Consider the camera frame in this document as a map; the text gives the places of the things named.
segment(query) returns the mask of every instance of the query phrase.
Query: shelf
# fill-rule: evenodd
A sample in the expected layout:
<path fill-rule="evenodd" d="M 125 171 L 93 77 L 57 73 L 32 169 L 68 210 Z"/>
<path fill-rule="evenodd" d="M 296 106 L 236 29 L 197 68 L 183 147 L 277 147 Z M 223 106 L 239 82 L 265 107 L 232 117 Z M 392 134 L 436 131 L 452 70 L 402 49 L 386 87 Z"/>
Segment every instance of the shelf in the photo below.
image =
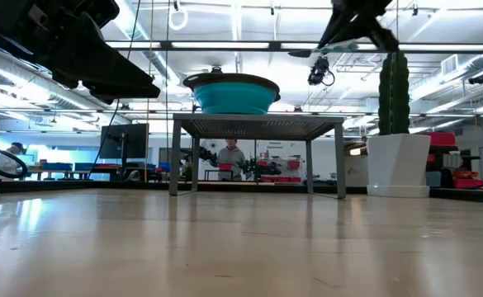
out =
<path fill-rule="evenodd" d="M 311 115 L 174 114 L 182 128 L 200 139 L 313 140 L 342 124 L 343 118 Z"/>

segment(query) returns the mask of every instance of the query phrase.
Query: green plant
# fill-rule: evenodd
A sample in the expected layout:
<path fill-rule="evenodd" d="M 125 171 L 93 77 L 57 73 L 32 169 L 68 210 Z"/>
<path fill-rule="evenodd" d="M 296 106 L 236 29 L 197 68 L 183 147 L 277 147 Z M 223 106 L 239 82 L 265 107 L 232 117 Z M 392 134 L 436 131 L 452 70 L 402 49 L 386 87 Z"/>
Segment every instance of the green plant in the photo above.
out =
<path fill-rule="evenodd" d="M 382 62 L 379 85 L 379 135 L 408 134 L 410 95 L 408 59 L 401 52 L 390 53 Z"/>

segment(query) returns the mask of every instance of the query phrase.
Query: white pot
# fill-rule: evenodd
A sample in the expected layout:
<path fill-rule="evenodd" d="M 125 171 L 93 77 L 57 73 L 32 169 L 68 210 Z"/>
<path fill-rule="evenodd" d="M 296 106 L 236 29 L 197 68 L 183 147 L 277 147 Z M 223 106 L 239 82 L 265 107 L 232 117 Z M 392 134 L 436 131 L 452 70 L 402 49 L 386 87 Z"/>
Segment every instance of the white pot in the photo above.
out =
<path fill-rule="evenodd" d="M 367 141 L 367 194 L 388 197 L 428 197 L 424 172 L 430 136 L 393 134 Z"/>

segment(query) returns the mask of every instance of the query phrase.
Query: wooden floor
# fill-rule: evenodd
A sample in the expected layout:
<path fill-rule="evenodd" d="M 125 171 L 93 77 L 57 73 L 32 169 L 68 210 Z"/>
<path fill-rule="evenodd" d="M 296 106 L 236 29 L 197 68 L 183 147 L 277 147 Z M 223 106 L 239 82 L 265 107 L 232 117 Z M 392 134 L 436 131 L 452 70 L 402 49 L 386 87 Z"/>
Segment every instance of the wooden floor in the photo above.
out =
<path fill-rule="evenodd" d="M 1 297 L 483 297 L 479 203 L 129 190 L 1 198 Z"/>

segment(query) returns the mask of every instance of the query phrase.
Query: person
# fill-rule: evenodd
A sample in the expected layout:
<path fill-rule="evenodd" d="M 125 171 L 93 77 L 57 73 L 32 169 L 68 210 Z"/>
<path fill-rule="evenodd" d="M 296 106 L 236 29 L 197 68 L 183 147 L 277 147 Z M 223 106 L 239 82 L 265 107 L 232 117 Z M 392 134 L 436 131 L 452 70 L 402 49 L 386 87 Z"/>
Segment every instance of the person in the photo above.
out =
<path fill-rule="evenodd" d="M 244 154 L 237 147 L 237 139 L 227 139 L 226 147 L 222 148 L 217 155 L 219 164 L 232 165 L 232 176 L 230 172 L 219 172 L 217 174 L 220 181 L 229 181 L 232 177 L 233 181 L 241 181 L 241 168 L 245 164 Z"/>
<path fill-rule="evenodd" d="M 23 153 L 24 152 L 23 145 L 20 143 L 13 143 L 10 148 L 7 148 L 7 152 L 14 155 Z M 17 164 L 16 161 L 0 153 L 0 170 L 3 170 L 4 172 L 11 173 L 11 174 L 16 174 L 18 166 L 19 164 Z M 0 176 L 0 179 L 2 179 L 3 181 L 13 181 L 12 178 L 3 177 L 3 176 Z"/>

